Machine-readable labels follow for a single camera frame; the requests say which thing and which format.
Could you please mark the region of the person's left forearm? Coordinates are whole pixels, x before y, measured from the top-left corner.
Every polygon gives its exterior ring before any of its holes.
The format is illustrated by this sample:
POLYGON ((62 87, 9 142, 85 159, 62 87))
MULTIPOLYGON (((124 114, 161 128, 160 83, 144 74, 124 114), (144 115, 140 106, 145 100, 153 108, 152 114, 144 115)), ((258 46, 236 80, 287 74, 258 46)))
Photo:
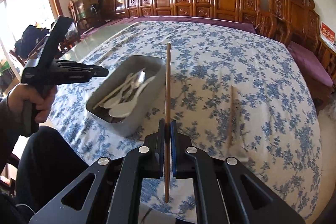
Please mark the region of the person's left forearm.
POLYGON ((9 106, 9 96, 1 98, 0 126, 0 169, 2 172, 24 128, 22 114, 11 110, 9 106))

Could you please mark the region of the person's left hand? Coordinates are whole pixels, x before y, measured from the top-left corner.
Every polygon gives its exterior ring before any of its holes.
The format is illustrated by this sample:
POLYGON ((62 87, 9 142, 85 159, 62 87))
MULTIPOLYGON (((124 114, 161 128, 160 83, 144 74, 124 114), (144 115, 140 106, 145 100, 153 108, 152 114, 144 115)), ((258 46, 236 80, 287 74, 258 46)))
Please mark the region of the person's left hand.
POLYGON ((34 87, 26 84, 18 84, 9 92, 7 104, 10 111, 15 115, 22 114, 25 101, 36 104, 36 109, 39 110, 39 112, 35 117, 35 121, 37 123, 44 123, 49 117, 56 93, 57 87, 53 86, 46 97, 43 98, 34 87))

